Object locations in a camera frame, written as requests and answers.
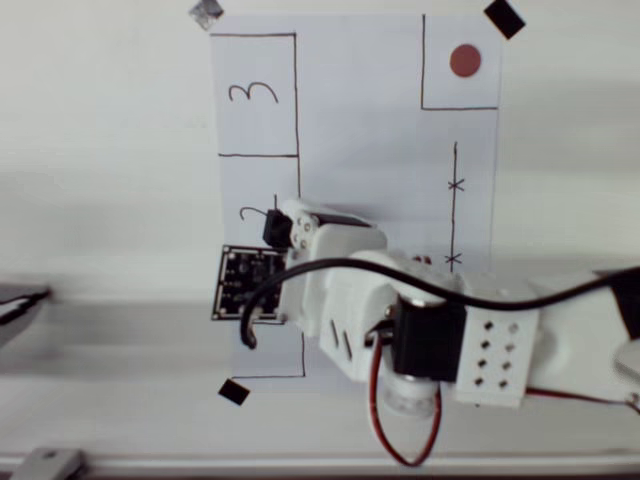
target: red circle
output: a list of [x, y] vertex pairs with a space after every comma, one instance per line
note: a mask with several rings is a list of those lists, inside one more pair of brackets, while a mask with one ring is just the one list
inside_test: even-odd
[[451, 70], [459, 77], [470, 77], [480, 69], [481, 63], [480, 52], [468, 43], [456, 47], [449, 59]]

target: robotic arm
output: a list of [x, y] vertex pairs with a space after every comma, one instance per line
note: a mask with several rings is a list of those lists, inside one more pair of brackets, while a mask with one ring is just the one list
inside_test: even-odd
[[269, 211], [264, 239], [287, 249], [286, 270], [247, 303], [244, 343], [257, 343], [259, 297], [287, 280], [280, 317], [319, 337], [353, 381], [377, 385], [381, 361], [383, 399], [398, 414], [439, 420], [440, 382], [456, 401], [512, 408], [527, 393], [638, 398], [614, 359], [640, 336], [640, 269], [517, 280], [441, 273], [387, 250], [375, 225], [299, 200]]

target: ventilation holes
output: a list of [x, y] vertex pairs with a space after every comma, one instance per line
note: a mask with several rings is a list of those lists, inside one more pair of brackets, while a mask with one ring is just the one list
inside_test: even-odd
[[342, 338], [344, 339], [345, 347], [347, 347], [347, 358], [349, 358], [349, 361], [351, 361], [351, 359], [353, 358], [353, 355], [351, 354], [351, 345], [349, 344], [349, 337], [347, 337], [347, 332], [344, 330], [342, 331]]
[[333, 323], [333, 318], [331, 319], [331, 331], [333, 332], [333, 341], [336, 343], [336, 348], [338, 348], [340, 342], [338, 341], [338, 332], [336, 331], [336, 324]]

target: handwritten number 3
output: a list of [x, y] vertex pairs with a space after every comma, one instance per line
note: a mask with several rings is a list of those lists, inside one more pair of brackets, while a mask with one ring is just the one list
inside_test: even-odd
[[238, 89], [242, 93], [244, 93], [245, 97], [247, 97], [247, 100], [251, 100], [251, 89], [253, 87], [266, 88], [267, 90], [269, 90], [269, 92], [271, 92], [271, 95], [273, 95], [273, 99], [276, 101], [276, 103], [279, 103], [278, 102], [278, 96], [276, 95], [276, 92], [274, 92], [273, 89], [269, 85], [267, 85], [266, 83], [263, 83], [263, 82], [251, 82], [246, 89], [242, 88], [240, 85], [231, 85], [229, 87], [229, 100], [231, 100], [233, 102], [233, 91], [235, 89]]

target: black circuit board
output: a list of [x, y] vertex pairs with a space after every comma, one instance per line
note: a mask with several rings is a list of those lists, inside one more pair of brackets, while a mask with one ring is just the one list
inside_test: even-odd
[[[251, 294], [270, 276], [285, 269], [282, 250], [254, 247], [222, 248], [218, 287], [213, 303], [212, 320], [239, 320]], [[258, 303], [260, 320], [276, 320], [280, 287]]]

